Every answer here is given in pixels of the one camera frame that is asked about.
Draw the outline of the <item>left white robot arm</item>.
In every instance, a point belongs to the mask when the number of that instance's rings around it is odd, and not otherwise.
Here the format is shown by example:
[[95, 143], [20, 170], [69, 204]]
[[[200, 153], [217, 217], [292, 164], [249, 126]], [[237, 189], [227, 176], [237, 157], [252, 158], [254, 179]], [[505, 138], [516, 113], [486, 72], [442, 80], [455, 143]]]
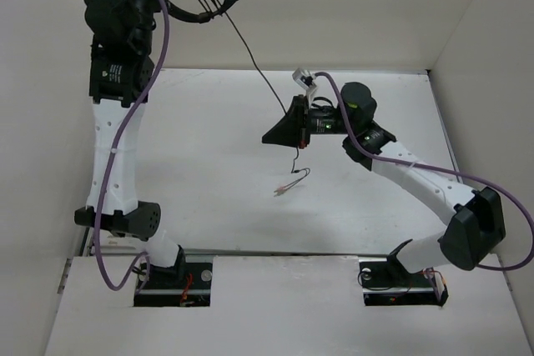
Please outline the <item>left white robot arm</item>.
[[158, 203], [139, 200], [135, 188], [139, 129], [154, 80], [154, 16], [163, 0], [84, 0], [85, 21], [93, 33], [89, 96], [94, 118], [94, 160], [90, 193], [74, 213], [82, 227], [99, 226], [132, 238], [149, 256], [168, 286], [186, 279], [182, 248], [160, 228]]

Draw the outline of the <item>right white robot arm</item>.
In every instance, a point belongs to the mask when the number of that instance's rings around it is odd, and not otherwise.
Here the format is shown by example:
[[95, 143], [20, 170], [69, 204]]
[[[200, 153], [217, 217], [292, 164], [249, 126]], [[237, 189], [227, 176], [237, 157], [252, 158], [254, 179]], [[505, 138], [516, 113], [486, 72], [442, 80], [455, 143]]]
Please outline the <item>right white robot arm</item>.
[[314, 134], [343, 134], [342, 147], [354, 162], [407, 191], [445, 224], [444, 231], [408, 239], [388, 254], [386, 273], [392, 282], [407, 283], [416, 273], [445, 264], [466, 271], [479, 266], [506, 236], [499, 194], [418, 168], [418, 157], [375, 122], [377, 103], [363, 83], [344, 84], [340, 97], [336, 106], [293, 97], [287, 114], [263, 135], [262, 143], [303, 149]]

